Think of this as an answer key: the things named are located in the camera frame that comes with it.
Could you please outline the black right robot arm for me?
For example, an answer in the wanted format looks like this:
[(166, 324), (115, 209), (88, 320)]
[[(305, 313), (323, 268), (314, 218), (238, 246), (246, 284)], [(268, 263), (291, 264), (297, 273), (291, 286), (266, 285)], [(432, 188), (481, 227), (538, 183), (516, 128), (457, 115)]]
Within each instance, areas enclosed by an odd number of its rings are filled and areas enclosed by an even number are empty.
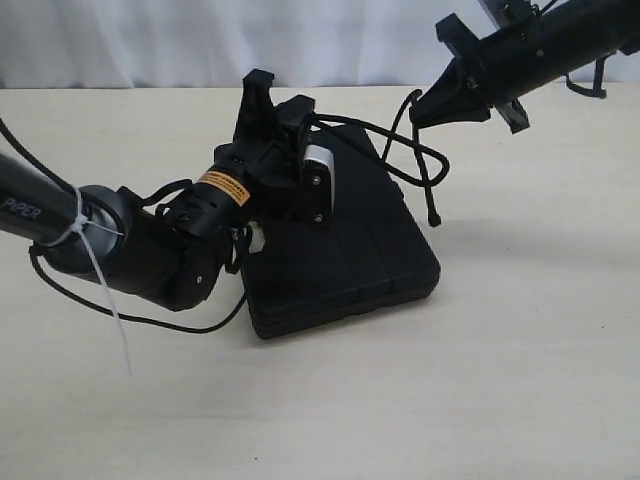
[(519, 133), (530, 126), (520, 97), (590, 63), (639, 50), (636, 1), (566, 1), (544, 11), (530, 1), (486, 1), (496, 30), (480, 38), (451, 13), (436, 25), (453, 58), (410, 109), (418, 129), (483, 122), (493, 110)]

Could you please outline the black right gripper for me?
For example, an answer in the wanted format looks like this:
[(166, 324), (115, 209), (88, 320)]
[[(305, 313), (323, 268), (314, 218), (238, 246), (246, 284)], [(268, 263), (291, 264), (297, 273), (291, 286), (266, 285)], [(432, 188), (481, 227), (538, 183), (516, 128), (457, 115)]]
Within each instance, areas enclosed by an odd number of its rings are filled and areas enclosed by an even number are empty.
[(512, 133), (530, 127), (529, 116), (515, 98), (505, 100), (487, 66), (481, 40), (456, 14), (436, 24), (436, 35), (453, 59), (434, 85), (410, 108), (411, 123), (419, 130), (458, 122), (484, 122), (495, 109)]

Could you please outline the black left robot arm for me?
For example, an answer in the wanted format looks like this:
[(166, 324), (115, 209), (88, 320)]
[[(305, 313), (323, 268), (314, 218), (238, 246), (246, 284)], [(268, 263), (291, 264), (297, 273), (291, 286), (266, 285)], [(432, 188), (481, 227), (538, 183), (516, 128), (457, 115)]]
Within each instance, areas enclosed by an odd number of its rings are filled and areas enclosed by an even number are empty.
[(127, 188), (75, 188), (34, 161), (1, 159), (1, 228), (29, 239), (55, 270), (178, 312), (211, 294), (221, 271), (239, 268), (251, 225), (292, 219), (315, 102), (274, 103), (273, 75), (244, 77), (230, 143), (215, 148), (196, 180), (149, 197)]

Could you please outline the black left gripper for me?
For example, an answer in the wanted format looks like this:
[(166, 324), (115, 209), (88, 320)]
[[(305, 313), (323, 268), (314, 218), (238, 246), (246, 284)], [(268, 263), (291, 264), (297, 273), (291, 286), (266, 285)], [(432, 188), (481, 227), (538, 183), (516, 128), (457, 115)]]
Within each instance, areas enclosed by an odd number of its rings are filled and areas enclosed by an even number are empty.
[(274, 106), (274, 78), (257, 68), (243, 78), (234, 143), (215, 147), (213, 164), (199, 178), (201, 220), (294, 216), (300, 191), (297, 157), (276, 143), (281, 124), (294, 150), (306, 148), (316, 100), (298, 94)]

